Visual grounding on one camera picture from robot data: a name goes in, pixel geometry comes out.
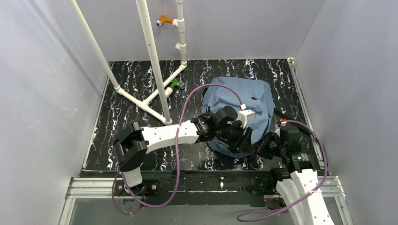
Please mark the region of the blue backpack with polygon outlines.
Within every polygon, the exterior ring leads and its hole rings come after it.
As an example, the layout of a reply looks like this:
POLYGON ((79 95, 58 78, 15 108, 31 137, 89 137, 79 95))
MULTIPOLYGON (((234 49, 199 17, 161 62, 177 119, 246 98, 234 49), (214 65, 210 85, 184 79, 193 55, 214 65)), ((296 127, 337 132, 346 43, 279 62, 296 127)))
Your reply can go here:
MULTIPOLYGON (((248 127, 253 129, 251 135, 252 147, 266 133, 271 132, 269 127, 272 123, 274 113, 283 116, 281 111, 276 110, 272 98, 269 83, 262 80, 249 80, 235 77, 216 77, 211 81, 203 92, 202 114, 215 113, 225 106, 231 106, 237 112, 239 106, 245 104, 247 109, 256 112, 256 117, 250 119, 248 127)), ((208 141, 207 144, 216 152, 231 158, 244 158, 256 155, 254 153, 233 154, 216 141, 208 141)))

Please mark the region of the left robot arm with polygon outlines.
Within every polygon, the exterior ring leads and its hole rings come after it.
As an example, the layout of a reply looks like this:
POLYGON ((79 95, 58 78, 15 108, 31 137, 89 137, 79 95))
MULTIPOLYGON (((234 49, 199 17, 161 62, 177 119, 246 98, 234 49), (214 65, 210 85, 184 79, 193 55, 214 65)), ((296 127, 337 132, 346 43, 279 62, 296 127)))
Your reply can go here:
POLYGON ((256 117, 253 110, 237 112, 225 106, 217 112, 207 112, 181 125, 140 127, 134 122, 118 135, 113 143, 118 169, 126 178, 128 187, 143 182, 140 165, 146 154, 178 144, 219 141, 232 153, 251 152, 252 129, 247 123, 256 117))

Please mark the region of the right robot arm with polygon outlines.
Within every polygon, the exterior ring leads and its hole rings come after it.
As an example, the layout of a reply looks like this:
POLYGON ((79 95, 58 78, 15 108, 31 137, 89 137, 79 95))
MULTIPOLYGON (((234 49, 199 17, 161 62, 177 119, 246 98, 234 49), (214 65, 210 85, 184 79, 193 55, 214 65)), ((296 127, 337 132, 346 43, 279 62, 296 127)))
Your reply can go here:
POLYGON ((273 210, 266 218, 288 212, 296 225, 332 225, 321 191, 327 174, 318 180, 316 158, 305 151, 300 141, 301 129, 317 138, 307 125, 282 120, 279 131, 267 133, 257 148, 258 155, 278 157, 285 166, 272 169, 264 182, 264 189, 274 189, 285 202, 285 207, 273 210))

